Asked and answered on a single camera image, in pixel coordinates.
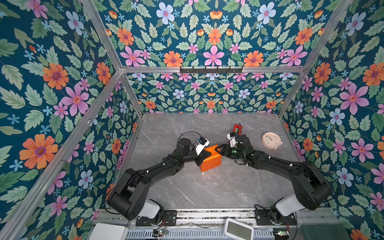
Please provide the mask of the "pink round alarm clock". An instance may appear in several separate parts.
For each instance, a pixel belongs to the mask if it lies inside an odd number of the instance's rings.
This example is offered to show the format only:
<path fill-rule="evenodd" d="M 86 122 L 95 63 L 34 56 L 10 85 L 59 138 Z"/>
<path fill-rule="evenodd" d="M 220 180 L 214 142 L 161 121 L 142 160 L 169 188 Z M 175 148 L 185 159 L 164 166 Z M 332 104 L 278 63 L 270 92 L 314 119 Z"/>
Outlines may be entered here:
<path fill-rule="evenodd" d="M 270 150 L 276 150 L 283 142 L 279 135 L 273 132 L 264 133 L 262 136 L 262 144 L 265 148 Z"/>

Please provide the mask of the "white timer display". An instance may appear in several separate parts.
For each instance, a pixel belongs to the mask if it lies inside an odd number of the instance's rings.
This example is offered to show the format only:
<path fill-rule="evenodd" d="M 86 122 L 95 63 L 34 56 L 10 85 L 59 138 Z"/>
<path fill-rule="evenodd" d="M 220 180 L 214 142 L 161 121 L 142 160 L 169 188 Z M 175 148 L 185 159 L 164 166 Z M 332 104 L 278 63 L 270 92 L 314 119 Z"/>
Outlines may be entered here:
<path fill-rule="evenodd" d="M 233 240 L 253 240 L 254 228 L 232 218 L 227 218 L 224 223 L 223 234 Z"/>

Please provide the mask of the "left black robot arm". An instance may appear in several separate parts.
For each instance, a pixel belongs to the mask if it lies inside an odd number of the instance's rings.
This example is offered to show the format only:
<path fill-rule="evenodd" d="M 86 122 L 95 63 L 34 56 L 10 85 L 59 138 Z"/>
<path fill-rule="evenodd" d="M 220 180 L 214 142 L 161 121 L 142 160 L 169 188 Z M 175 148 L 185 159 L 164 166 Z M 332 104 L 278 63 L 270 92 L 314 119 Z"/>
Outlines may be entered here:
<path fill-rule="evenodd" d="M 194 162 L 200 166 L 212 155 L 205 150 L 209 144 L 204 137 L 194 145 L 191 140 L 180 138 L 176 149 L 159 164 L 143 170 L 126 170 L 107 196 L 107 204 L 129 221 L 141 217 L 158 225 L 163 220 L 164 207 L 154 200 L 147 200 L 151 186 L 177 174 L 185 163 Z"/>

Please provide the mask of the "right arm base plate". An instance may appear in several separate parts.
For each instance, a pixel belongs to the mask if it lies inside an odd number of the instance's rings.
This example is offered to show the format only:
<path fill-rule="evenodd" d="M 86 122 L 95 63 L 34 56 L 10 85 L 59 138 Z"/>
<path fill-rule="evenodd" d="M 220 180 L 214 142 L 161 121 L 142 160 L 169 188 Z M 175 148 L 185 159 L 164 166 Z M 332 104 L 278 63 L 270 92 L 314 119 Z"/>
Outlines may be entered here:
<path fill-rule="evenodd" d="M 263 208 L 256 208 L 254 213 L 258 226 L 296 226 L 298 223 L 295 214 L 284 217 L 275 210 L 271 213 L 269 209 Z"/>

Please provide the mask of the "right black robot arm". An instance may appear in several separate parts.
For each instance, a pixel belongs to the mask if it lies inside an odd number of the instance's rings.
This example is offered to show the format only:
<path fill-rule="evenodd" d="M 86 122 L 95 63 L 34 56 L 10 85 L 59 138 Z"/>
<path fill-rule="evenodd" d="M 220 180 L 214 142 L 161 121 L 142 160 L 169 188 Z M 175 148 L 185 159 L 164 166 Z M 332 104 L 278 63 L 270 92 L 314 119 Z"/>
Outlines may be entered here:
<path fill-rule="evenodd" d="M 228 159 L 241 160 L 248 167 L 284 177 L 293 186 L 293 194 L 270 207 L 271 218 L 287 217 L 303 209 L 314 211 L 332 194 L 331 185 L 314 164 L 287 161 L 255 150 L 246 135 L 236 136 L 235 141 L 234 145 L 222 144 L 215 151 Z"/>

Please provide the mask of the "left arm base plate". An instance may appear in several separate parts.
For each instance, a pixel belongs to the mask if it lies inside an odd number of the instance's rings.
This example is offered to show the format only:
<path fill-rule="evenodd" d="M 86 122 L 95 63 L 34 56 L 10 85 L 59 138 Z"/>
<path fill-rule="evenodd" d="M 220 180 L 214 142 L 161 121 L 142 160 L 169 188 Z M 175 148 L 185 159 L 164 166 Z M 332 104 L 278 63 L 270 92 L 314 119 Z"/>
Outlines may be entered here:
<path fill-rule="evenodd" d="M 160 210 L 153 218 L 140 217 L 136 220 L 137 227 L 160 227 L 176 225 L 177 211 L 176 210 Z"/>

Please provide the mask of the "black hook rail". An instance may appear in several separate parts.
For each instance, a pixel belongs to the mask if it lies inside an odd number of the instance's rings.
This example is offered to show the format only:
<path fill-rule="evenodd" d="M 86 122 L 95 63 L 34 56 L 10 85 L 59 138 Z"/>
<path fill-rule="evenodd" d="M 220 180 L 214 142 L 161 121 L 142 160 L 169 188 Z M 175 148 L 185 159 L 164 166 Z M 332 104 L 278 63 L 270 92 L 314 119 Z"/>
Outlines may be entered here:
<path fill-rule="evenodd" d="M 180 67 L 180 73 L 185 74 L 238 74 L 243 67 Z"/>

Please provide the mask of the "white box device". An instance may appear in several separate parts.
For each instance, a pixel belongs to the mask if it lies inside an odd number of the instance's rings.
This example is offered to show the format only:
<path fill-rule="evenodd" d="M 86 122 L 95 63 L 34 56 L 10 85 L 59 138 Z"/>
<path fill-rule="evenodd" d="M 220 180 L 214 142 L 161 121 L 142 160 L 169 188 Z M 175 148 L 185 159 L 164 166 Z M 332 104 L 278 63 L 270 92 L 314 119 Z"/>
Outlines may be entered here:
<path fill-rule="evenodd" d="M 125 240 L 129 229 L 124 226 L 97 223 L 89 240 Z"/>

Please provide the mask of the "red tape dispenser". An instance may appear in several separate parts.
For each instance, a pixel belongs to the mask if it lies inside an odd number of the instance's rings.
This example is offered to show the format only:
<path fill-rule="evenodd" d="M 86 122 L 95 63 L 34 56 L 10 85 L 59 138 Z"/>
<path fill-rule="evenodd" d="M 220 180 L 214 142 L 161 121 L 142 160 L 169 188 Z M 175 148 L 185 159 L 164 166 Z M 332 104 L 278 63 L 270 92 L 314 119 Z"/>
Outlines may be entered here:
<path fill-rule="evenodd" d="M 243 126 L 241 123 L 235 124 L 233 128 L 233 133 L 235 135 L 241 135 L 242 134 Z"/>

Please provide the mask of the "green mat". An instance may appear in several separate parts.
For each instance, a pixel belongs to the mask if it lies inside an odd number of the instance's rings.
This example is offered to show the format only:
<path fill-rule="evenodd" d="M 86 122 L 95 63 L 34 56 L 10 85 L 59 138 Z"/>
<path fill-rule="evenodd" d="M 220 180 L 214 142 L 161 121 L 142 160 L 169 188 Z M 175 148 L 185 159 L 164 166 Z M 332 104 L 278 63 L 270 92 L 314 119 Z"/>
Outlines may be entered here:
<path fill-rule="evenodd" d="M 346 229 L 341 225 L 301 226 L 305 240 L 349 240 Z"/>

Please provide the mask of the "yellow orange wrapping paper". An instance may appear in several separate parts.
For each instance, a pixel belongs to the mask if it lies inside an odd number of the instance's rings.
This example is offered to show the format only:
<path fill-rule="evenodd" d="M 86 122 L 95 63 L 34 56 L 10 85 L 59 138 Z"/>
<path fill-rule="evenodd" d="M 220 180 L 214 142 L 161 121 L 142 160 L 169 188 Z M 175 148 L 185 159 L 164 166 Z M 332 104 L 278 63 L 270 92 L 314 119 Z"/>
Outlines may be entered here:
<path fill-rule="evenodd" d="M 203 163 L 200 165 L 201 172 L 206 172 L 213 168 L 216 168 L 222 164 L 222 155 L 221 151 L 216 151 L 218 145 L 204 148 L 204 151 L 208 152 L 209 155 L 203 160 Z"/>

